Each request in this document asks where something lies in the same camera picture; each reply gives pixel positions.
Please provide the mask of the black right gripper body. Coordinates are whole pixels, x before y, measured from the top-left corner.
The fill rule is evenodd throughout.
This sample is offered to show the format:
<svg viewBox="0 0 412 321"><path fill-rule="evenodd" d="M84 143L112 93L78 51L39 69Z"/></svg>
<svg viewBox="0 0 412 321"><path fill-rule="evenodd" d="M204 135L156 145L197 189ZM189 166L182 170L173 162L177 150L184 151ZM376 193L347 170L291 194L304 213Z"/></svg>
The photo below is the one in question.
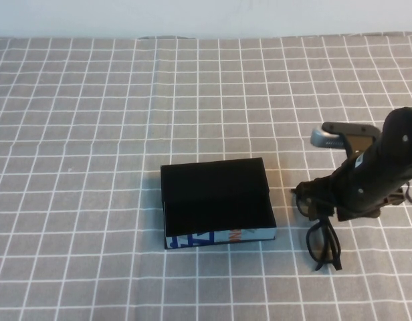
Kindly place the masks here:
<svg viewBox="0 0 412 321"><path fill-rule="evenodd" d="M339 221L377 218L381 208L406 200L402 186L410 181L410 162L385 155L376 146L356 153L332 174L332 194Z"/></svg>

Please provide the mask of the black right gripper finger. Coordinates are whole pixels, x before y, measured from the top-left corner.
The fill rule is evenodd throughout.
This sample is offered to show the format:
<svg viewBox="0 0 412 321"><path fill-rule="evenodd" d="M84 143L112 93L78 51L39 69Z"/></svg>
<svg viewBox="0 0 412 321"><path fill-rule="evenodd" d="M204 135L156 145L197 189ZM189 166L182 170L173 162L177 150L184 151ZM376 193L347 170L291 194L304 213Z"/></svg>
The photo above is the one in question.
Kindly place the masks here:
<svg viewBox="0 0 412 321"><path fill-rule="evenodd" d="M330 177L316 178L298 184L298 200L305 202L307 199L323 203L334 203L334 196L330 190Z"/></svg>
<svg viewBox="0 0 412 321"><path fill-rule="evenodd" d="M308 206L308 219L310 221L325 220L333 217L335 206L326 203L312 202Z"/></svg>

